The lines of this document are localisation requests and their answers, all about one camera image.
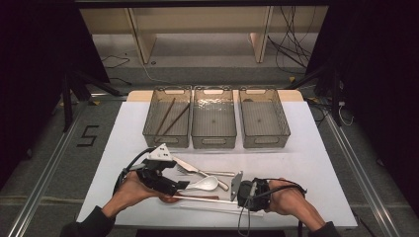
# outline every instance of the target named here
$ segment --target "white fork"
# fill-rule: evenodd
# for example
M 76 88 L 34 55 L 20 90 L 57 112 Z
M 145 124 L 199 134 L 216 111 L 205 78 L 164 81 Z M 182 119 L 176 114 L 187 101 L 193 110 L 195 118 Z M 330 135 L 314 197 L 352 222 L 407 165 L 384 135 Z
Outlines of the white fork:
M 177 165 L 176 167 L 178 171 L 180 171 L 181 173 L 185 175 L 193 175 L 197 173 L 195 171 L 187 171 L 186 169 L 184 169 L 182 166 L 179 166 L 179 165 Z M 214 176 L 228 176 L 228 177 L 235 176 L 235 173 L 233 172 L 204 171 L 204 173 L 209 174 L 209 175 L 214 175 Z

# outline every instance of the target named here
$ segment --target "human hand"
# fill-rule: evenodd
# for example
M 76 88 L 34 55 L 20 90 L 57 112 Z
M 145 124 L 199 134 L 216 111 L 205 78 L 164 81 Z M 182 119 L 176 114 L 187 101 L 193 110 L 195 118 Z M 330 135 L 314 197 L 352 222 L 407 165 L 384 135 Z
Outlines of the human hand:
M 271 180 L 269 189 L 290 185 L 284 178 Z M 320 229 L 326 224 L 316 208 L 308 202 L 297 188 L 277 191 L 271 194 L 271 203 L 266 212 L 274 211 L 281 215 L 293 215 L 310 231 Z
M 123 183 L 112 198 L 102 208 L 102 211 L 107 217 L 113 218 L 127 207 L 133 206 L 144 199 L 158 197 L 159 195 L 159 192 L 143 184 L 135 171 L 131 171 L 126 175 Z

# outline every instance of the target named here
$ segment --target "plastic spoon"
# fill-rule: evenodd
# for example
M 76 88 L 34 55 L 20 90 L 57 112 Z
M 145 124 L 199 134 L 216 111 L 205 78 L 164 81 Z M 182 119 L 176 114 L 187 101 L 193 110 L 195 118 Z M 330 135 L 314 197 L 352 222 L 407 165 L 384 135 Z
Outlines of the plastic spoon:
M 218 179 L 215 176 L 205 177 L 196 183 L 189 184 L 185 190 L 203 190 L 203 191 L 212 191 L 215 190 L 218 186 Z
M 204 199 L 210 199 L 210 200 L 219 200 L 218 196 L 185 196 L 179 194 L 179 192 L 175 193 L 174 196 L 165 196 L 161 195 L 159 196 L 160 200 L 165 203 L 175 203 L 178 202 L 181 199 L 194 199 L 194 200 L 204 200 Z

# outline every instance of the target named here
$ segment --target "wrist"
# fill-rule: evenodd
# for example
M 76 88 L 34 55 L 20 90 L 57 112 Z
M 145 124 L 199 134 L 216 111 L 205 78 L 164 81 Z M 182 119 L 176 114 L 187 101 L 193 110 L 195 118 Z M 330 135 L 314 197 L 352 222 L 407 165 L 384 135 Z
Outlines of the wrist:
M 122 210 L 124 210 L 126 206 L 124 203 L 118 199 L 118 197 L 113 196 L 108 203 L 102 207 L 102 212 L 107 216 L 108 218 L 115 218 L 118 213 L 120 213 Z
M 318 211 L 311 204 L 302 206 L 296 216 L 310 231 L 316 231 L 323 227 L 326 222 L 320 216 Z

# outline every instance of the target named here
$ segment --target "storage bin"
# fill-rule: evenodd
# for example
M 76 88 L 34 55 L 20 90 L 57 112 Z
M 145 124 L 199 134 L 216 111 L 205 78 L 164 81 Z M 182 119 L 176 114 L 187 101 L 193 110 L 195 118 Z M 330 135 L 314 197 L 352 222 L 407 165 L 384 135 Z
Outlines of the storage bin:
M 153 91 L 142 134 L 149 147 L 189 147 L 191 87 L 159 87 Z
M 236 136 L 232 89 L 196 87 L 192 121 L 194 148 L 234 148 Z
M 243 147 L 285 147 L 291 132 L 278 91 L 243 87 L 239 97 Z

